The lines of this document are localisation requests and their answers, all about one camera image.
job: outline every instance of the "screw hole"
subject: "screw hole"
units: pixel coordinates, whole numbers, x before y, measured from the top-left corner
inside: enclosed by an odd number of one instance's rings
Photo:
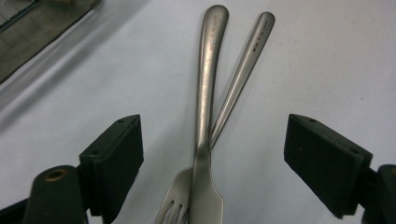
[[[44,179],[47,182],[53,182],[53,181],[57,181],[59,179],[64,178],[64,176],[67,174],[66,170],[54,170],[52,172],[50,172],[49,174],[46,174],[46,176],[44,177]]]

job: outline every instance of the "white table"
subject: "white table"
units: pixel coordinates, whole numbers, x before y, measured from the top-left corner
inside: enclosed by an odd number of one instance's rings
[[[78,165],[113,121],[140,114],[145,161],[115,223],[154,223],[173,177],[192,165],[199,37],[215,4],[230,11],[215,117],[254,21],[276,16],[212,154],[224,223],[360,223],[361,207],[335,218],[283,146],[295,113],[371,151],[374,170],[396,162],[390,0],[105,1],[0,87],[0,208],[28,197],[42,171]]]

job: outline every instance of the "stainless steel cutlery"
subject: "stainless steel cutlery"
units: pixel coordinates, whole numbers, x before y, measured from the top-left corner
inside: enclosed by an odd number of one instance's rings
[[[228,10],[223,6],[213,6],[205,13],[200,47],[194,165],[175,176],[163,200],[156,224],[179,224],[187,220],[189,224],[222,223],[223,200],[212,182],[210,150],[230,116],[275,23],[275,17],[270,12],[262,13],[257,19],[215,127],[210,132],[219,49],[228,17]]]

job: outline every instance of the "metal fork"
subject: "metal fork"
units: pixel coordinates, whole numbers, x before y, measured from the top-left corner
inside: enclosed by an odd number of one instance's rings
[[[206,11],[202,29],[195,121],[195,158],[189,205],[190,224],[221,224],[223,200],[216,190],[211,171],[211,120],[216,70],[228,10],[214,6]]]
[[[219,134],[221,133],[227,118],[230,116],[233,106],[260,56],[265,42],[267,41],[269,34],[271,34],[274,23],[275,17],[270,12],[263,12],[257,19],[250,39],[247,42],[241,62],[236,70],[233,83],[219,113],[215,127],[213,128],[211,148],[213,148],[216,140],[219,138]],[[166,223],[170,224],[177,222],[177,224],[180,224],[187,221],[191,196],[192,172],[193,167],[189,167],[180,171],[175,176],[163,200],[163,204],[158,213],[155,224],[162,224],[169,210],[171,212]]]

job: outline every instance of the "white surface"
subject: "white surface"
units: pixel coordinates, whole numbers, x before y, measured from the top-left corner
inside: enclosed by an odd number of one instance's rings
[[[78,165],[113,121],[140,114],[145,162],[115,223],[154,223],[173,177],[192,164],[199,36],[215,4],[230,11],[215,115],[254,21],[276,16],[213,153],[224,223],[360,223],[361,208],[333,217],[284,162],[283,146],[296,113],[373,152],[375,170],[396,162],[390,0],[105,1],[0,87],[0,208],[28,197],[42,171]]]

